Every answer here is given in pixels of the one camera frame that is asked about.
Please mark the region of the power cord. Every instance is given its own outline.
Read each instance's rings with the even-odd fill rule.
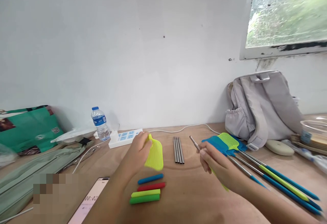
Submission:
[[[184,130],[185,128],[187,128],[187,127],[193,127],[193,126],[198,126],[198,125],[206,125],[206,126],[207,126],[211,131],[212,131],[212,132],[214,132],[214,133],[216,133],[216,134],[220,134],[219,132],[216,132],[216,131],[214,131],[212,128],[210,128],[210,126],[207,125],[207,124],[188,125],[188,126],[185,126],[183,129],[178,130],[178,131],[151,130],[151,131],[149,131],[149,132],[178,133],[178,132],[181,132],[182,130]],[[96,145],[94,145],[94,146],[91,146],[91,147],[86,151],[86,153],[83,154],[83,156],[81,157],[81,159],[78,161],[78,164],[76,165],[76,167],[75,167],[75,169],[74,169],[74,171],[73,171],[73,174],[74,174],[75,171],[77,170],[79,164],[82,162],[83,157],[84,157],[84,156],[85,156],[85,155],[86,155],[86,154],[87,154],[87,153],[88,153],[92,148],[94,148],[94,147],[96,147],[96,146],[98,146],[98,145],[104,143],[105,141],[102,141],[102,142],[100,142],[100,143],[98,143],[98,144],[96,144]],[[17,215],[14,215],[14,216],[12,216],[12,217],[9,217],[8,219],[5,219],[5,220],[3,220],[3,221],[0,221],[0,224],[1,224],[1,223],[4,223],[4,222],[7,222],[7,221],[9,221],[9,220],[11,220],[11,219],[13,219],[13,218],[15,218],[15,217],[21,215],[21,214],[24,214],[24,213],[26,213],[26,212],[28,212],[28,211],[30,211],[30,210],[32,210],[32,209],[33,209],[33,207],[30,208],[30,209],[24,210],[23,212],[20,212],[20,213],[17,214]]]
[[[212,132],[216,133],[216,134],[221,134],[221,133],[218,133],[216,131],[214,131],[212,128],[209,127],[209,125],[207,124],[196,124],[196,125],[188,125],[188,126],[185,126],[183,129],[187,128],[187,127],[192,127],[192,126],[198,126],[198,125],[206,125],[209,130],[211,130]],[[178,133],[178,132],[181,132],[183,129],[181,130],[178,130],[178,131],[166,131],[166,130],[152,130],[152,131],[149,131],[149,132],[166,132],[166,133]]]

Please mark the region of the smartphone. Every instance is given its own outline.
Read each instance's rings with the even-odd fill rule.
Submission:
[[[79,205],[78,209],[69,220],[68,224],[82,224],[109,179],[110,177],[101,177],[97,179],[89,193],[83,199],[83,202]]]

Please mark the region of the gray backpack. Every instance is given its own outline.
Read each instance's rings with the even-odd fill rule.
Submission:
[[[232,108],[226,111],[225,128],[248,141],[250,150],[258,150],[267,140],[283,140],[301,133],[302,114],[281,72],[238,77],[228,84],[227,92]]]

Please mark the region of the hand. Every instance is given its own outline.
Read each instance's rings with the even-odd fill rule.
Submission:
[[[120,163],[117,172],[132,178],[144,166],[149,155],[152,141],[147,140],[149,133],[140,132],[135,136],[129,150]]]
[[[204,171],[211,174],[212,169],[218,180],[228,189],[240,194],[248,183],[251,184],[250,179],[237,169],[236,166],[213,145],[208,142],[203,142],[199,147],[201,148],[200,162]]]

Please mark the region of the tree foliage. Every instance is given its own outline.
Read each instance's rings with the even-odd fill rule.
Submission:
[[[253,0],[246,47],[327,39],[327,0]]]

